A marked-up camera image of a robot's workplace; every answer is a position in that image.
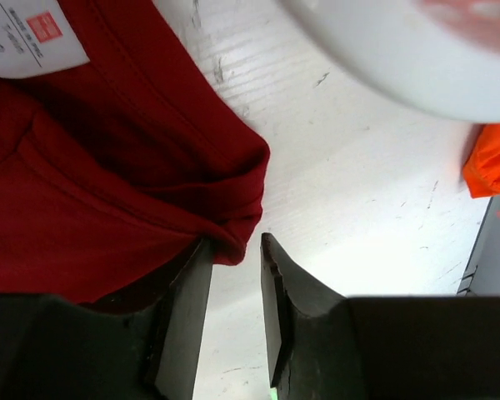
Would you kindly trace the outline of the red t shirt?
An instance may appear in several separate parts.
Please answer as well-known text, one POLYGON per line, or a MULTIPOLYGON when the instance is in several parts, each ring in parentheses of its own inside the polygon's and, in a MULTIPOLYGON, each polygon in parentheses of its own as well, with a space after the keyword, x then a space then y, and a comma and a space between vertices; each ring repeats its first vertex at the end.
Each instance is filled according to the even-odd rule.
POLYGON ((269 147, 152 1, 0 1, 0 293, 92 303, 206 238, 236 265, 269 147))

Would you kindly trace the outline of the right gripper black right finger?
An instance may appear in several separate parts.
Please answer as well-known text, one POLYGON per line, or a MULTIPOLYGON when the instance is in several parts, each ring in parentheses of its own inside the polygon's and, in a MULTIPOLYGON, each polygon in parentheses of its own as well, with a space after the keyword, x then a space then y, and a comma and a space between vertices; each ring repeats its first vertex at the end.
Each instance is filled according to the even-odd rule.
POLYGON ((324 323, 344 296, 316 279, 269 232, 261 236, 261 290, 267 365, 272 388, 298 349, 324 350, 324 323))

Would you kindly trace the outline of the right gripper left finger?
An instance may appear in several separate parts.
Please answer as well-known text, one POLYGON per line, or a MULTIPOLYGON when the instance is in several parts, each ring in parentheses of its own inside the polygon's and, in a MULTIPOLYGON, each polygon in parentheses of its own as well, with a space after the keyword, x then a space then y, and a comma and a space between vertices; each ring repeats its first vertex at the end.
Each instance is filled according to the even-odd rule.
POLYGON ((145 383, 162 399, 193 397, 212 271, 212 246, 202 240, 157 303, 145 383))

